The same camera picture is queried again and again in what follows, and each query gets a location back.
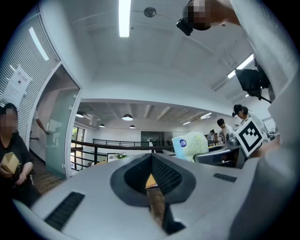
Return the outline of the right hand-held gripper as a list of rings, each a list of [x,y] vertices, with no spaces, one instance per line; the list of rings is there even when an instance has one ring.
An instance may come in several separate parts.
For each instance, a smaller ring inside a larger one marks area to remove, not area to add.
[[[223,156],[237,148],[239,153],[236,168],[242,168],[250,155],[262,145],[264,135],[250,117],[236,127],[232,133],[227,133],[225,139],[227,146],[209,147],[208,152],[194,155],[194,161],[201,164],[224,164]]]

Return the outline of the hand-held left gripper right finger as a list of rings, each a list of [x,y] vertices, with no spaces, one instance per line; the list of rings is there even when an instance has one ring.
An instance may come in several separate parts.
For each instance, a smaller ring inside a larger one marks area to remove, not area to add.
[[[233,240],[230,229],[253,182],[257,161],[241,168],[152,154],[152,175],[165,197],[160,236],[151,240]]]

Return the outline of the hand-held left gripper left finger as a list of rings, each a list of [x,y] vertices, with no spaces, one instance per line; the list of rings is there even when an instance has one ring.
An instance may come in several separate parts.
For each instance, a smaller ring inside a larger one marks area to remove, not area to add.
[[[45,240],[163,240],[148,205],[131,206],[112,190],[113,172],[132,157],[83,170],[40,197],[31,207],[14,205]]]

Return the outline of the person's right forearm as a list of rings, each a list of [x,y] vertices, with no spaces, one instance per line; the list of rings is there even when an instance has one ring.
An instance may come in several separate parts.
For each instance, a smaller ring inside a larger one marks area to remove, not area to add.
[[[249,156],[250,158],[261,158],[268,151],[278,148],[280,145],[280,135],[277,135],[272,141],[263,144],[261,147],[257,148],[253,153]]]

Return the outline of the dark metal railing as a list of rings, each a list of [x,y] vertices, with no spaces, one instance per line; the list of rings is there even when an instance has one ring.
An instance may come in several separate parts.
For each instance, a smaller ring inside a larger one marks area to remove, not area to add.
[[[93,139],[92,142],[78,142],[72,140],[71,143],[81,144],[83,146],[83,169],[107,162],[107,153],[125,152],[127,157],[142,153],[165,153],[175,156],[174,148],[171,142],[129,142],[129,141],[109,141]]]

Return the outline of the large window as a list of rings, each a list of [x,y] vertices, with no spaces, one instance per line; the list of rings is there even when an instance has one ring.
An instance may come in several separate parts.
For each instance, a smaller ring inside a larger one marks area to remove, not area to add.
[[[72,140],[83,142],[84,141],[85,130],[80,127],[73,127]],[[83,169],[83,146],[77,143],[71,143],[71,166],[74,169]]]

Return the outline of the frosted glass door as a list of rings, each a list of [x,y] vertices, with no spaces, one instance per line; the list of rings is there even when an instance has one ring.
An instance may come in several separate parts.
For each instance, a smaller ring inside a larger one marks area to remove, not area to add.
[[[67,128],[79,87],[63,66],[58,67],[47,86],[50,88],[48,100],[52,100],[53,103],[50,105],[51,113],[48,122],[50,134],[45,142],[45,163],[47,170],[65,179],[67,176],[65,164]]]

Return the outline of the black chest-mounted device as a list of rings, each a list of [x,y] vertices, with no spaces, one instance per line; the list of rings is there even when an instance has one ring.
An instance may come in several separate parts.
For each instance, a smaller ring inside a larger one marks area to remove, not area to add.
[[[244,91],[251,97],[257,97],[259,100],[265,100],[271,104],[271,101],[262,96],[262,89],[270,87],[270,81],[262,67],[254,58],[255,69],[236,69],[236,76]]]

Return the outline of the ceiling light strip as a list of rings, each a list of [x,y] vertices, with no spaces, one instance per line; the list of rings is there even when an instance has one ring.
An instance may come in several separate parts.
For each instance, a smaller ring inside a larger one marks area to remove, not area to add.
[[[227,78],[231,79],[236,75],[236,70],[242,70],[244,69],[247,65],[249,65],[252,61],[254,60],[254,54],[249,55],[243,62],[241,62],[233,71],[231,71],[228,75]]]

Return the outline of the white paper notice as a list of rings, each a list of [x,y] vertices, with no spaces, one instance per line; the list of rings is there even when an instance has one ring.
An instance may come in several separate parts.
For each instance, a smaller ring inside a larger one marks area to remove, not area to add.
[[[18,108],[31,81],[32,77],[18,65],[4,89],[2,100]]]

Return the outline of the person's light shirt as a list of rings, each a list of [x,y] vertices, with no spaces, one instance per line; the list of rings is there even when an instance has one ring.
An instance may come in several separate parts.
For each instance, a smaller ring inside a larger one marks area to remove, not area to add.
[[[231,0],[259,64],[274,89],[269,107],[279,147],[259,159],[229,240],[300,239],[300,54],[261,0]]]

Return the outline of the round ceiling fixture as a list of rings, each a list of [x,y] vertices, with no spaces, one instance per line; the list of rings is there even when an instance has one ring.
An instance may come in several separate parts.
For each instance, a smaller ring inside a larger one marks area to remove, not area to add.
[[[147,18],[152,18],[157,14],[157,11],[154,7],[146,7],[143,13]]]

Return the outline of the long ceiling light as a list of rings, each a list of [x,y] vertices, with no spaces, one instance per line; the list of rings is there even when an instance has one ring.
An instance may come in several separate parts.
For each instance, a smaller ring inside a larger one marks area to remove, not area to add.
[[[130,35],[131,0],[119,0],[119,36],[128,38]]]

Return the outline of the wall light strip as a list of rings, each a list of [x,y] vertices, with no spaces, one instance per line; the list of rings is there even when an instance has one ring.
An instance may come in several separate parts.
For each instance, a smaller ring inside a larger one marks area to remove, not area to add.
[[[29,34],[30,34],[30,37],[34,43],[34,45],[36,46],[37,50],[39,51],[39,53],[41,54],[42,58],[45,60],[45,61],[48,61],[49,60],[49,57],[47,55],[47,53],[45,52],[44,48],[42,47],[33,27],[30,27],[29,28]]]

